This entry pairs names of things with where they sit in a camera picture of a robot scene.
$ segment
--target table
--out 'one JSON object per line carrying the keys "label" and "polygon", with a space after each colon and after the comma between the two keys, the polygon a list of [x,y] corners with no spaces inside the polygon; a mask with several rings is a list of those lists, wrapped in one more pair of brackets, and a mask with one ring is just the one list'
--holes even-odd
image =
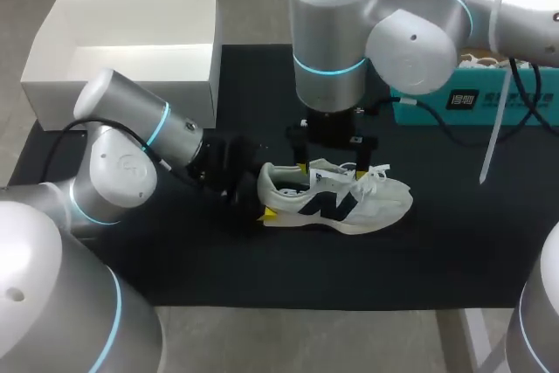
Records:
{"label": "table", "polygon": [[[365,100],[388,94],[369,71]],[[292,164],[285,127],[302,118],[289,45],[225,45],[217,128],[249,135],[259,158]],[[154,196],[86,245],[153,305],[344,310],[512,307],[559,218],[559,142],[526,128],[499,146],[487,181],[484,149],[463,149],[436,127],[399,127],[386,108],[360,122],[377,135],[373,164],[411,186],[408,216],[358,237],[240,220],[219,197],[160,174]],[[489,137],[489,128],[461,128]],[[36,183],[56,134],[36,124],[10,184]],[[50,179],[75,175],[86,144],[70,133]],[[341,163],[346,152],[311,148]]]}

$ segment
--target shoebox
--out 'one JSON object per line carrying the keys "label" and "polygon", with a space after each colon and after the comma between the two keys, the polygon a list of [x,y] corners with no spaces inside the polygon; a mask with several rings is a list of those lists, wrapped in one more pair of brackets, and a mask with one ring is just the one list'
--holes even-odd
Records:
{"label": "shoebox", "polygon": [[[405,96],[421,100],[433,107],[447,124],[452,125],[490,125],[497,114],[500,92],[507,68],[489,67],[493,63],[506,60],[504,57],[482,50],[464,50],[463,59],[472,54],[485,66],[459,67],[438,91],[426,95],[405,95],[396,89],[390,89],[392,96]],[[542,74],[542,97],[537,109],[552,125],[559,125],[559,69],[540,67]],[[522,83],[530,100],[534,99],[535,76],[531,68],[519,68]],[[436,125],[435,119],[425,110],[405,104],[393,104],[394,115],[402,125]],[[511,79],[507,104],[503,115],[504,125],[516,125],[528,112],[518,89]],[[528,120],[528,125],[539,125],[535,117]]]}
{"label": "shoebox", "polygon": [[57,0],[21,84],[45,130],[73,120],[81,89],[105,67],[214,128],[220,61],[217,0]]}

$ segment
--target gray floor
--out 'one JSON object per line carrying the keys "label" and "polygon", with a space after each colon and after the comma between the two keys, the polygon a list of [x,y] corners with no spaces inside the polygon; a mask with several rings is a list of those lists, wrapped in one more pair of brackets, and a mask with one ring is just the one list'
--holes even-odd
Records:
{"label": "gray floor", "polygon": [[[54,0],[0,0],[0,184],[7,183],[34,115],[19,85],[38,27]],[[286,0],[219,0],[225,43],[289,42]],[[452,334],[433,312],[352,313],[214,307],[159,308],[169,373],[462,370]],[[495,343],[508,310],[487,310]]]}

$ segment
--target shoe tongue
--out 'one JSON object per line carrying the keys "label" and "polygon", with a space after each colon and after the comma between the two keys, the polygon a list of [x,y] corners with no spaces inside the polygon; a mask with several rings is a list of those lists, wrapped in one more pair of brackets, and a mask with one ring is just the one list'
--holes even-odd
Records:
{"label": "shoe tongue", "polygon": [[311,168],[309,171],[309,175],[310,175],[310,179],[309,179],[310,188],[313,188],[317,183],[320,183],[322,180],[326,178],[334,179],[340,183],[348,183],[352,181],[351,178],[346,174],[338,174],[324,169]]}

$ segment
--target shoe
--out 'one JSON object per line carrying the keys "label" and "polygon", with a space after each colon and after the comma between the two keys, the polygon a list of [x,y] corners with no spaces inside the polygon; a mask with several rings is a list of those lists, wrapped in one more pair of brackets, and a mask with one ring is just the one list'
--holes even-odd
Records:
{"label": "shoe", "polygon": [[259,200],[267,208],[264,225],[324,224],[356,235],[396,223],[410,209],[410,187],[386,176],[389,165],[369,167],[358,180],[348,165],[354,164],[319,159],[305,174],[298,166],[265,163],[258,180]]}

